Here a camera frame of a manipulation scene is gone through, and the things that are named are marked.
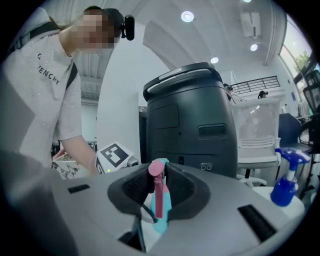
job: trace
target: blue spray bottle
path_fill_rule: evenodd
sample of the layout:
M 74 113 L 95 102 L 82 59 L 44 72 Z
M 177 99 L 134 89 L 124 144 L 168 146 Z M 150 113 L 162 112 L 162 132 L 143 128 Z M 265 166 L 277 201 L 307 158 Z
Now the blue spray bottle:
M 290 166 L 287 174 L 283 175 L 274 185 L 271 192 L 271 200 L 277 206 L 288 206 L 298 190 L 297 179 L 295 177 L 298 165 L 310 162 L 310 155 L 303 151 L 292 147 L 276 148 L 275 152 L 281 154 L 281 157 L 286 159 Z

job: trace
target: pink nozzle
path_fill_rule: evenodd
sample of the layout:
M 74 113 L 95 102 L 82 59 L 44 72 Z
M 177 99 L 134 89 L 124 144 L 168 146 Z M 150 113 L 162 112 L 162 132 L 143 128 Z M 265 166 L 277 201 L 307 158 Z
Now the pink nozzle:
M 153 161 L 150 163 L 148 171 L 152 176 L 160 175 L 165 169 L 165 165 L 161 161 Z

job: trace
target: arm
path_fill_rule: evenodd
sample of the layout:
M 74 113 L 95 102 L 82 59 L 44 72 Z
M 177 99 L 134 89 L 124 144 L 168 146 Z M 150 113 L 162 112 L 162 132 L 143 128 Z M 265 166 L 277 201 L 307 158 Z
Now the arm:
M 92 175 L 98 173 L 95 166 L 96 152 L 92 150 L 82 136 L 65 139 L 61 142 L 71 158 L 89 170 Z
M 81 87 L 77 75 L 65 91 L 55 132 L 70 157 L 92 174 L 97 174 L 96 153 L 82 137 L 81 127 Z

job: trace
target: air conditioner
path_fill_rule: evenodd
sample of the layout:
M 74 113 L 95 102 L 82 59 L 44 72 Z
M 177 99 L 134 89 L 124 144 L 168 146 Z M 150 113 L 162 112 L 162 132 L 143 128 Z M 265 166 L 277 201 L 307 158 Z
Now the air conditioner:
M 259 12 L 241 13 L 241 23 L 245 37 L 257 38 L 261 34 Z

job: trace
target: window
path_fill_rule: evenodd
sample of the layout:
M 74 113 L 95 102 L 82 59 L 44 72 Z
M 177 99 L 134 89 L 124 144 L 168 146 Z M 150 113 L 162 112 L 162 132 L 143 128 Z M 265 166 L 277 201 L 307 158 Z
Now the window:
M 312 49 L 302 32 L 287 15 L 286 33 L 280 58 L 292 75 L 296 89 L 299 93 L 297 100 L 300 102 L 305 99 L 303 89 L 307 86 L 304 76 L 317 64 L 313 56 Z
M 280 52 L 280 57 L 284 61 L 287 69 L 289 70 L 292 77 L 296 77 L 299 74 L 299 71 L 295 69 L 296 62 L 292 55 L 290 55 L 289 51 L 285 46 L 282 47 Z

